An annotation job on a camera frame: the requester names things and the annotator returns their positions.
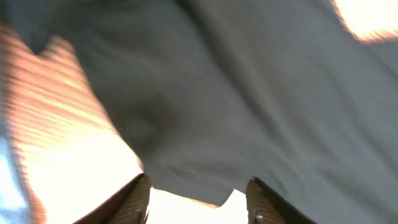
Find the black t-shirt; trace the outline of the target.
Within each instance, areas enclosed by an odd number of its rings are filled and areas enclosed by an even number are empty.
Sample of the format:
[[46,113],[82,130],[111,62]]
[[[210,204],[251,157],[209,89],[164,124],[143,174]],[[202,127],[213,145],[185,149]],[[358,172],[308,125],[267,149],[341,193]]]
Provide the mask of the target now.
[[397,222],[397,42],[325,1],[2,1],[33,53],[75,49],[154,185],[220,204],[253,177],[316,223]]

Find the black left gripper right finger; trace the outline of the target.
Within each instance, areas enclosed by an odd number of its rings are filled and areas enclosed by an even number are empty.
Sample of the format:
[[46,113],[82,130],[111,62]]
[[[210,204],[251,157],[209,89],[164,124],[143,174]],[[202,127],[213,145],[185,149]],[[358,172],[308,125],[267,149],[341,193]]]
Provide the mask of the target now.
[[246,188],[249,224],[316,224],[258,177]]

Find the folded light blue jeans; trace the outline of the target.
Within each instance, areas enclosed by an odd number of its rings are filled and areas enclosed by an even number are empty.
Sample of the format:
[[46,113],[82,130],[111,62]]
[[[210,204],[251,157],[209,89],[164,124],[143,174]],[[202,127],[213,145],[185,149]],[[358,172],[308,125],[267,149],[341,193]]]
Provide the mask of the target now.
[[1,118],[1,224],[32,224],[29,199],[11,150]]

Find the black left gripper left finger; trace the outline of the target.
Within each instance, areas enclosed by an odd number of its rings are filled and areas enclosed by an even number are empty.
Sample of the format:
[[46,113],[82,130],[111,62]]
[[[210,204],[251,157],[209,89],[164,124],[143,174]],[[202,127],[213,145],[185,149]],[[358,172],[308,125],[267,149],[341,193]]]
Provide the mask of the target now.
[[146,224],[150,178],[139,174],[75,224]]

